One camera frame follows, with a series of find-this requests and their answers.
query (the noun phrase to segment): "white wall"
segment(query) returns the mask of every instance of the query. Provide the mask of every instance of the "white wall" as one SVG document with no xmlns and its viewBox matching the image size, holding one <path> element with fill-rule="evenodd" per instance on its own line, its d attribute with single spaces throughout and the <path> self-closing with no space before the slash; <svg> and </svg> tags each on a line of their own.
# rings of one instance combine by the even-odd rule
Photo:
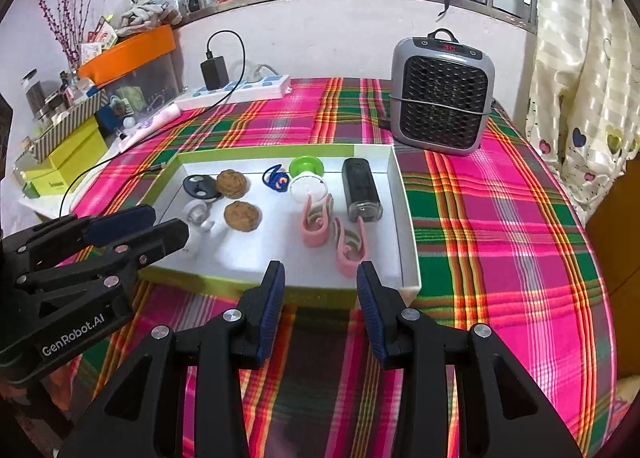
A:
<svg viewBox="0 0 640 458">
<path fill-rule="evenodd" d="M 46 0 L 56 11 L 56 0 Z M 126 0 L 94 0 L 87 29 L 93 29 L 102 14 L 112 13 Z M 11 167 L 22 151 L 20 142 L 33 129 L 31 109 L 20 85 L 21 79 L 36 68 L 45 93 L 60 86 L 59 73 L 68 70 L 60 45 L 49 30 L 37 0 L 15 0 L 0 23 L 0 92 L 14 109 L 7 155 L 7 174 L 1 184 L 0 218 L 5 235 L 38 222 L 28 209 L 16 203 L 20 195 Z"/>
<path fill-rule="evenodd" d="M 391 78 L 398 41 L 449 28 L 456 38 L 488 54 L 495 65 L 495 98 L 511 117 L 529 98 L 535 36 L 490 17 L 451 7 L 437 21 L 442 5 L 421 0 L 279 0 L 230 10 L 176 31 L 174 56 L 182 83 L 203 86 L 200 63 L 209 36 L 224 28 L 238 32 L 254 63 L 271 65 L 293 77 L 353 76 Z M 241 59 L 238 40 L 221 35 L 211 41 L 227 67 Z"/>
</svg>

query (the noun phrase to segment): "white curtain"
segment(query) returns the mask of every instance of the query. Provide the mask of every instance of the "white curtain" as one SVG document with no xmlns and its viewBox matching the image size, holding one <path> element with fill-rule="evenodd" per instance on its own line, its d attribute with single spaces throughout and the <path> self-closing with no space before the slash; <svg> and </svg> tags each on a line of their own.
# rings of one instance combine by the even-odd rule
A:
<svg viewBox="0 0 640 458">
<path fill-rule="evenodd" d="M 640 28 L 623 0 L 539 0 L 526 134 L 583 223 L 640 148 Z"/>
</svg>

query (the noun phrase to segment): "black power adapter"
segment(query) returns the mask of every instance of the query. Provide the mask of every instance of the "black power adapter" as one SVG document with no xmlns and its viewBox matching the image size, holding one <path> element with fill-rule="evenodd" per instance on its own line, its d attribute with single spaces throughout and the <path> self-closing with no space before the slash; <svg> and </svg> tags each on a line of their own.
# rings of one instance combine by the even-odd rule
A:
<svg viewBox="0 0 640 458">
<path fill-rule="evenodd" d="M 201 65 L 202 78 L 209 91 L 224 88 L 229 83 L 229 74 L 226 72 L 225 57 L 213 57 L 210 50 L 207 50 L 207 60 Z"/>
</svg>

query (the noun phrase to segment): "space heater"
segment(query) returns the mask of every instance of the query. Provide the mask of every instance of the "space heater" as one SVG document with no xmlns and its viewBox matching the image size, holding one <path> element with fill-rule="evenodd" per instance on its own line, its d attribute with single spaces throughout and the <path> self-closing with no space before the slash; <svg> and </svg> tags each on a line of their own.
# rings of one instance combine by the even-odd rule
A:
<svg viewBox="0 0 640 458">
<path fill-rule="evenodd" d="M 449 40 L 438 39 L 444 32 Z M 391 131 L 401 143 L 467 155 L 480 145 L 491 112 L 494 64 L 444 28 L 396 45 Z"/>
</svg>

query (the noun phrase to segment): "pink clip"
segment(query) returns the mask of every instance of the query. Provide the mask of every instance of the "pink clip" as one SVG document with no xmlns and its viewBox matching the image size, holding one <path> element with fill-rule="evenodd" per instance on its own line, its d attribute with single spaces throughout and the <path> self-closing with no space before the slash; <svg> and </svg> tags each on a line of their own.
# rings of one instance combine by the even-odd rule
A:
<svg viewBox="0 0 640 458">
<path fill-rule="evenodd" d="M 321 203 L 311 207 L 311 196 L 306 197 L 302 215 L 302 241 L 310 248 L 322 247 L 329 239 L 334 197 L 327 194 Z"/>
<path fill-rule="evenodd" d="M 336 263 L 338 270 L 345 277 L 355 279 L 358 265 L 367 259 L 367 232 L 364 221 L 358 217 L 360 234 L 345 229 L 340 218 L 334 218 L 334 236 L 338 247 Z"/>
</svg>

